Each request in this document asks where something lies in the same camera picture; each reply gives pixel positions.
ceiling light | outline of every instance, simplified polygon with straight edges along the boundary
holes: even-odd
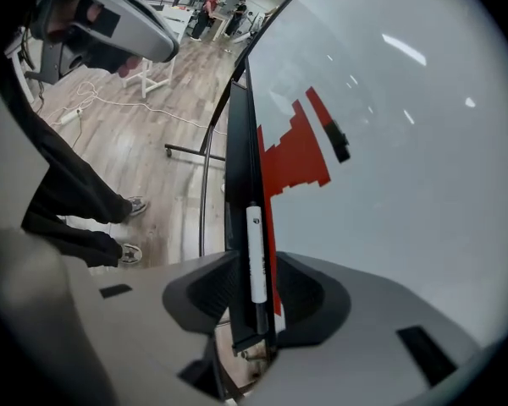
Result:
[[[403,111],[405,112],[405,116],[408,119],[408,121],[410,122],[410,124],[413,125],[414,124],[414,119],[411,117],[410,114],[408,114],[407,110],[403,110]]]
[[[399,39],[395,39],[394,37],[382,35],[384,38],[384,41],[387,44],[390,44],[392,47],[397,48],[398,50],[405,53],[409,58],[413,58],[418,63],[422,64],[423,66],[427,65],[427,59],[423,54],[421,54],[418,50],[415,50],[410,45],[405,44],[405,42],[399,41]]]

white stand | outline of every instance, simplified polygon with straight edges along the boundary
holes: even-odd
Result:
[[[21,49],[22,42],[22,34],[18,35],[12,43],[9,44],[8,48],[6,48],[5,54],[8,58],[11,58],[12,63],[14,64],[14,71],[17,79],[19,80],[20,87],[25,93],[26,99],[31,104],[34,102],[34,96],[28,87],[28,83],[26,82],[25,73],[23,72],[23,68],[20,65],[19,60],[19,51]]]
[[[171,61],[171,66],[169,67],[169,77],[162,81],[154,81],[146,76],[152,70],[152,62],[144,58],[143,61],[141,62],[141,72],[139,74],[132,75],[131,77],[123,78],[122,86],[125,88],[128,84],[128,81],[133,80],[135,78],[141,78],[141,97],[146,98],[146,94],[149,91],[153,91],[158,87],[162,87],[163,85],[168,85],[171,83],[174,66],[175,59]]]
[[[191,11],[185,11],[182,9],[175,9],[169,6],[164,6],[163,11],[161,13],[163,18],[165,19],[168,27],[175,33],[177,36],[177,41],[180,41],[185,34],[186,27],[191,18]],[[146,94],[149,91],[154,91],[158,87],[162,87],[163,85],[171,84],[171,79],[173,78],[173,70],[175,67],[175,59],[171,61],[169,66],[169,76],[165,80],[155,81],[147,77],[147,74],[152,70],[152,62],[150,60],[146,60],[145,58],[141,62],[141,72],[139,74],[132,75],[131,77],[122,79],[122,86],[125,88],[128,84],[128,81],[141,78],[141,97],[146,98]]]
[[[214,14],[214,15],[216,16],[216,18],[222,20],[222,22],[220,23],[220,26],[218,27],[217,32],[214,34],[213,42],[215,42],[222,35],[222,33],[225,32],[225,30],[228,28],[229,23],[231,22],[231,18],[222,17],[222,16],[219,16],[218,14]]]
[[[11,55],[11,61],[14,64],[15,75],[17,75],[17,79],[19,79],[20,88],[25,93],[28,102],[31,104],[32,102],[34,102],[34,96],[30,91],[30,87],[28,87],[28,83],[26,82],[25,78],[25,73],[23,72],[23,69],[20,66],[19,51],[20,47],[15,49],[14,53]]]

black trim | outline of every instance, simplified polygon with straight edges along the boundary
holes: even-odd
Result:
[[[339,330],[351,311],[350,295],[332,277],[277,251],[277,289],[286,314],[279,348],[315,346]]]
[[[108,288],[101,288],[100,294],[104,299],[112,298],[113,296],[117,296],[119,294],[125,294],[126,292],[130,292],[132,288],[128,284],[117,284],[116,286],[109,286]]]
[[[246,208],[259,196],[251,165],[256,152],[251,148],[251,116],[248,90],[232,81],[229,99],[228,144],[225,174],[225,248],[239,253],[239,287],[229,303],[229,319],[235,353],[259,343],[256,306],[251,299],[250,264],[246,232]]]
[[[339,128],[339,125],[332,119],[331,123],[323,127],[325,134],[329,138],[329,142],[333,147],[335,155],[339,162],[348,161],[350,159],[350,152],[348,152],[348,139],[346,135]]]
[[[273,15],[271,15],[271,18],[268,19],[267,23],[265,23],[260,31],[258,31],[254,37],[252,38],[252,41],[250,44],[248,44],[245,49],[241,52],[237,60],[235,60],[235,66],[239,66],[241,61],[248,58],[248,55],[251,53],[252,48],[256,46],[260,38],[263,36],[263,34],[267,31],[269,26],[275,21],[275,19],[282,14],[282,12],[286,9],[286,6],[288,6],[292,0],[284,0],[283,3],[279,6],[279,8],[275,11]]]
[[[181,328],[212,335],[237,291],[236,251],[173,280],[163,291],[167,312]]]
[[[456,365],[421,326],[400,329],[397,335],[431,387],[442,382],[456,370]]]
[[[268,225],[267,218],[265,215],[265,197],[263,193],[263,176],[262,176],[262,164],[260,163],[260,147],[257,139],[257,121],[256,121],[256,107],[254,105],[254,90],[252,89],[252,78],[251,78],[251,66],[248,56],[245,58],[245,74],[246,74],[246,85],[247,93],[248,93],[248,116],[249,116],[249,125],[250,125],[250,147],[251,147],[251,176],[252,182],[254,183],[252,186],[253,200],[255,203],[260,206],[262,209],[262,228],[264,230],[263,233],[263,251],[266,255],[266,266],[265,266],[265,281],[266,281],[266,289],[268,300],[265,304],[266,312],[268,314],[268,331],[266,334],[266,344],[268,351],[276,348],[277,345],[277,333],[275,331],[274,325],[274,307],[273,307],[273,287],[271,280],[271,267],[269,266],[269,258],[268,258]],[[268,355],[268,362],[270,363],[273,359],[273,356]]]

wooden floor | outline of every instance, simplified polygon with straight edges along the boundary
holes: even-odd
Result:
[[[40,115],[48,123],[57,122],[85,96],[76,95],[78,86],[88,81],[98,95],[110,102],[145,103],[183,119],[206,126],[231,75],[240,49],[227,53],[227,44],[182,41],[170,86],[164,86],[141,98],[141,80],[131,80],[124,89],[117,75],[103,70],[77,69],[44,92],[45,104]],[[150,77],[167,78],[168,64],[155,64]],[[84,84],[80,91],[90,91]],[[217,130],[224,132],[227,107]],[[199,148],[205,129],[182,122],[145,107],[117,106],[94,101],[81,114],[80,122],[54,126],[74,150],[124,197],[142,195],[150,201],[147,211],[127,223],[98,224],[69,217],[77,228],[102,230],[119,242],[139,245],[143,251],[141,268],[178,263],[198,255],[198,224],[202,181],[200,156],[173,152],[166,156],[164,143]],[[225,156],[226,137],[215,133],[212,153]],[[207,183],[206,254],[224,249],[224,164],[211,161]]]

person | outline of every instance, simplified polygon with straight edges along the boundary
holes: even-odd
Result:
[[[239,27],[240,21],[243,19],[243,15],[246,12],[246,0],[239,0],[239,6],[234,11],[233,17],[228,24],[228,28],[224,32],[224,36],[232,36],[237,28]]]
[[[104,11],[106,9],[102,4],[92,0],[58,0],[45,23],[45,34],[49,37],[64,37],[65,31],[71,34],[73,22],[80,23],[79,19],[94,25],[96,29],[102,25],[98,17]],[[159,37],[162,41],[167,27],[159,27],[162,27],[158,32],[162,34]],[[83,43],[82,36],[75,40],[78,45]],[[108,44],[95,45],[93,40],[86,43],[85,55],[92,57],[83,63],[89,67],[107,69],[124,78],[141,61],[140,57],[125,50],[119,49],[113,54],[110,51],[112,46]],[[119,244],[104,232],[72,228],[60,217],[76,216],[100,223],[121,223],[144,212],[148,201],[139,196],[124,198],[116,194],[88,163],[75,154],[32,110],[15,76],[13,65],[4,55],[0,58],[0,93],[17,124],[49,165],[25,213],[22,228],[44,238],[63,255],[81,258],[89,267],[138,263],[142,252],[136,245]]]
[[[197,15],[197,23],[190,36],[193,41],[201,41],[200,36],[209,24],[209,20],[213,17],[213,11],[217,8],[217,4],[218,0],[206,0],[203,4],[202,10]]]

